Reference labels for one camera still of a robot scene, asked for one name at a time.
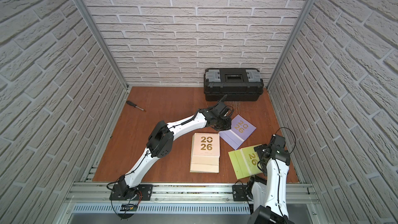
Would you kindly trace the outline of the purple calendar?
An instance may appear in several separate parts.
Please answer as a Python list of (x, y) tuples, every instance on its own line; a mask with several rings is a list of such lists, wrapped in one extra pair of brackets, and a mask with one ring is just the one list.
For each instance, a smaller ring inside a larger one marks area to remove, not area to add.
[(221, 131), (219, 135), (234, 150), (237, 150), (255, 130), (256, 127), (254, 125), (240, 115), (237, 115), (232, 119), (231, 129)]

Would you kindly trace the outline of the green calendar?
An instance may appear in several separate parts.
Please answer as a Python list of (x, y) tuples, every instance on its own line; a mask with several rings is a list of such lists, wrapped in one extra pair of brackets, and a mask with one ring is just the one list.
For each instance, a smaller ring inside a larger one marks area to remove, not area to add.
[(258, 145), (244, 147), (228, 152), (237, 179), (262, 174), (257, 166), (259, 156), (254, 149), (257, 146)]

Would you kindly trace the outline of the pink calendar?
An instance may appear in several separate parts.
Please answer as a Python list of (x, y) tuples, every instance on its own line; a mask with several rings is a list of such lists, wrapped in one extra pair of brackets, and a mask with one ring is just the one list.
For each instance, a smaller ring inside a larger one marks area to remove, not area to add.
[(220, 136), (218, 133), (195, 133), (191, 147), (191, 173), (219, 173)]

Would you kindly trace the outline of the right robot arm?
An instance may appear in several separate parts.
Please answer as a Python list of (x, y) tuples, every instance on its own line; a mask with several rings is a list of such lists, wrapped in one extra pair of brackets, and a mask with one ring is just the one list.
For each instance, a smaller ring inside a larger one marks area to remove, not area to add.
[(252, 194), (253, 213), (249, 224), (292, 224), (286, 204), (287, 176), (290, 153), (285, 149), (285, 138), (272, 135), (269, 144), (259, 145), (254, 151), (260, 158), (259, 167), (267, 179), (250, 177), (248, 190)]

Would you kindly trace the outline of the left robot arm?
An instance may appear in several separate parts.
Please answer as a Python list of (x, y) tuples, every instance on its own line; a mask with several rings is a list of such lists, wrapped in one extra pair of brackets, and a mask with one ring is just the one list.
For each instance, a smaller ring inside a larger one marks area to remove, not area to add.
[(185, 119), (169, 123), (163, 120), (158, 122), (137, 163), (128, 173), (108, 183), (107, 189), (111, 191), (109, 199), (134, 199), (138, 195), (138, 186), (144, 176), (159, 159), (171, 152), (174, 141), (179, 137), (206, 127), (212, 127), (215, 131), (230, 130), (234, 110), (224, 103), (226, 98), (227, 95), (223, 95), (214, 106), (198, 109), (194, 115)]

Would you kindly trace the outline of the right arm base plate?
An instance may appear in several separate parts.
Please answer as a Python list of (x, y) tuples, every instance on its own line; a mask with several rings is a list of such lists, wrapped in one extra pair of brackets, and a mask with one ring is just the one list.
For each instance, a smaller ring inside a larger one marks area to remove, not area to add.
[(251, 194), (247, 189), (246, 184), (242, 184), (240, 182), (234, 184), (232, 186), (232, 195), (233, 201), (235, 202), (250, 202), (251, 201)]

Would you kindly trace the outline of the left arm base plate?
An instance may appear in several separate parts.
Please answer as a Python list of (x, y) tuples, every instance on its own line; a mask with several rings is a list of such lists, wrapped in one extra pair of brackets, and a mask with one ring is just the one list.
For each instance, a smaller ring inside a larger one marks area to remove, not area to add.
[(112, 201), (149, 201), (152, 195), (152, 184), (140, 184), (130, 188), (119, 184), (113, 185), (109, 199)]

